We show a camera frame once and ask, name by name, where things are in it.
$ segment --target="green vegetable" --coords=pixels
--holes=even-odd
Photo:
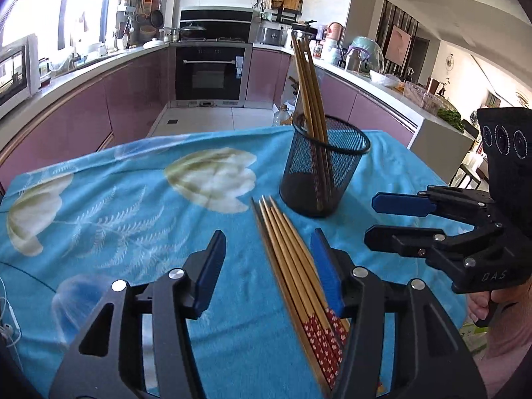
[[[459,132],[464,132],[464,124],[462,123],[462,116],[459,112],[454,109],[440,108],[437,115]]]

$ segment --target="pink picture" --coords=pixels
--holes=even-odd
[[[408,52],[408,45],[410,44],[410,34],[394,25],[392,29],[392,36],[386,50],[386,59],[391,62],[403,65],[406,53]]]

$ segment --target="stool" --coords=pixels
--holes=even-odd
[[[464,180],[466,179],[466,177],[469,177],[469,184],[472,181],[474,181],[477,184],[477,187],[475,187],[475,189],[478,189],[478,187],[480,186],[480,183],[481,183],[482,180],[480,179],[480,177],[478,176],[478,174],[475,171],[473,171],[471,168],[469,168],[469,166],[467,166],[465,163],[462,163],[460,165],[460,167],[458,168],[458,170],[464,171],[465,175],[460,180],[460,183],[458,183],[457,187],[460,187],[462,185],[462,183],[464,182]]]

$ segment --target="black mesh cup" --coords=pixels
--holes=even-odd
[[[329,144],[311,138],[304,114],[293,119],[294,137],[279,193],[285,204],[307,217],[332,214],[370,141],[355,126],[325,116]]]

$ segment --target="oven handle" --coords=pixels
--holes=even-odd
[[[236,60],[231,60],[227,62],[221,62],[219,60],[198,60],[198,61],[191,61],[191,60],[183,60],[183,64],[195,64],[195,63],[219,63],[219,64],[235,64]]]

